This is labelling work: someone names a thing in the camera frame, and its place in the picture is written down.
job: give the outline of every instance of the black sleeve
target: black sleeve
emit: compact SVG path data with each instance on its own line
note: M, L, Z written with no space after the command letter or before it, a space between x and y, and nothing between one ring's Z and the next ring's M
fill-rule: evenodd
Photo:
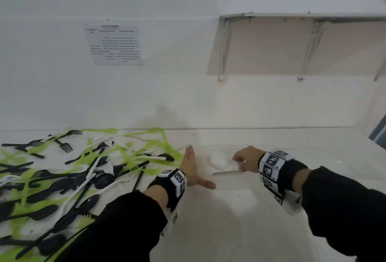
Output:
M325 167L313 170L302 186L302 206L313 235L359 261L384 259L386 195Z
M139 191L119 196L55 262L149 261L166 224L161 207L149 196Z

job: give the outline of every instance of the hand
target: hand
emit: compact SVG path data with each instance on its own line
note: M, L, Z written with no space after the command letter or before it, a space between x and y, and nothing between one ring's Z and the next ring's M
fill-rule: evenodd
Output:
M187 185L189 187L200 185L212 190L216 188L215 183L210 180L206 180L197 174L196 155L191 145L186 148L184 159L180 165L180 170L185 174Z
M259 172L259 159L265 151L248 146L235 153L232 160L244 162L239 166L240 172Z

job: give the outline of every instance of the left hand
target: left hand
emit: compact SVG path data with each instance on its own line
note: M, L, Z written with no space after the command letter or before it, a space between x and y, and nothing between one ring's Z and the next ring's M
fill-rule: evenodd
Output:
M196 155L191 145L186 148L184 159L182 160L179 168L185 174L187 185L189 187L200 185L212 190L216 188L215 183L210 180L206 180L197 174Z

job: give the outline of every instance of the printed instruction sheet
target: printed instruction sheet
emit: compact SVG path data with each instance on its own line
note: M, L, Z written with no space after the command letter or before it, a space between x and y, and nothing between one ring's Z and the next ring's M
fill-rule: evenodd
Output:
M135 26L84 25L83 28L95 65L142 65Z

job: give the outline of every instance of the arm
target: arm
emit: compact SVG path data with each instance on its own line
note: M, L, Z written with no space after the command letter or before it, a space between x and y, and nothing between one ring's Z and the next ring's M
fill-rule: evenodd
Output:
M241 172L259 172L264 154L249 146L233 159L245 162ZM291 189L302 195L313 235L325 237L332 248L359 261L383 257L386 195L325 167L299 170Z
M214 189L216 185L197 174L193 147L186 149L180 170L187 185ZM59 261L126 260L149 261L150 250L157 245L159 234L167 224L163 210L168 195L162 186L154 185L143 193L135 191L119 196L107 204L91 226L57 257Z

